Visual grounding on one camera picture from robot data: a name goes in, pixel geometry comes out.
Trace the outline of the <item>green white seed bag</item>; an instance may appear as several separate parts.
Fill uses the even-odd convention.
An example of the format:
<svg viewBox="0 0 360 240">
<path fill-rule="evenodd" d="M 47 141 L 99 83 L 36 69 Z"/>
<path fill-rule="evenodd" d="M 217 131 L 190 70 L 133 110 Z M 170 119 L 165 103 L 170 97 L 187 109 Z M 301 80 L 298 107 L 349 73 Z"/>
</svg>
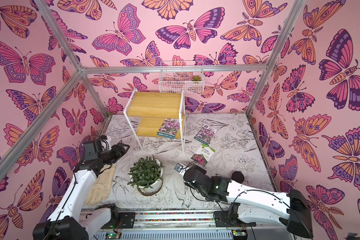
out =
<svg viewBox="0 0 360 240">
<path fill-rule="evenodd" d="M 207 163 L 210 161 L 214 153 L 216 152 L 215 149 L 211 148 L 208 145 L 201 144 L 198 150 L 193 154 L 191 159 L 196 161 L 201 166 L 205 167 Z"/>
</svg>

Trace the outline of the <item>purple flower seed bag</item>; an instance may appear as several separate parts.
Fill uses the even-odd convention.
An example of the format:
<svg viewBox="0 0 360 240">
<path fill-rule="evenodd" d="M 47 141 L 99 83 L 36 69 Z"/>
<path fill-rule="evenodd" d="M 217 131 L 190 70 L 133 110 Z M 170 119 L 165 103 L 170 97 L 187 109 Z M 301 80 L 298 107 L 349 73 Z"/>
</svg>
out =
<svg viewBox="0 0 360 240">
<path fill-rule="evenodd" d="M 217 130 L 210 125 L 204 124 L 199 132 L 194 136 L 194 139 L 200 143 L 208 146 L 212 138 L 215 136 Z"/>
<path fill-rule="evenodd" d="M 175 139 L 180 128 L 179 119 L 165 119 L 160 129 L 157 132 L 157 136 Z"/>
</svg>

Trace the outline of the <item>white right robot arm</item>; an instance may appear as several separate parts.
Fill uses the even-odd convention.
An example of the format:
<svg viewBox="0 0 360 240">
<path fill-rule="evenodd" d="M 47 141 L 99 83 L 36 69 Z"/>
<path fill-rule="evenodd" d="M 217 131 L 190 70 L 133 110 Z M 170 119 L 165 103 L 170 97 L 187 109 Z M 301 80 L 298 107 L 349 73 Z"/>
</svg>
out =
<svg viewBox="0 0 360 240">
<path fill-rule="evenodd" d="M 196 190 L 207 202 L 230 204 L 227 215 L 249 224 L 283 226 L 294 235 L 312 239 L 311 206 L 298 190 L 270 192 L 252 188 L 234 180 L 207 176 L 199 166 L 175 166 L 186 186 Z"/>
</svg>

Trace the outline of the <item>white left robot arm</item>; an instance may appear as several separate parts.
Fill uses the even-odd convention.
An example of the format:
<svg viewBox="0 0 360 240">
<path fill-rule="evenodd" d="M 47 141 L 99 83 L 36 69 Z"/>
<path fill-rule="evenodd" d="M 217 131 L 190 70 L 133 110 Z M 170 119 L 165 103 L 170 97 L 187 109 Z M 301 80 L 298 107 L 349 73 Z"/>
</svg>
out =
<svg viewBox="0 0 360 240">
<path fill-rule="evenodd" d="M 112 167 L 130 149 L 124 143 L 110 144 L 106 136 L 82 144 L 84 154 L 73 170 L 73 181 L 56 209 L 33 230 L 35 240 L 89 240 L 102 227 L 114 227 L 119 221 L 115 204 L 106 204 L 83 222 L 80 214 L 91 187 L 104 173 L 104 166 Z"/>
</svg>

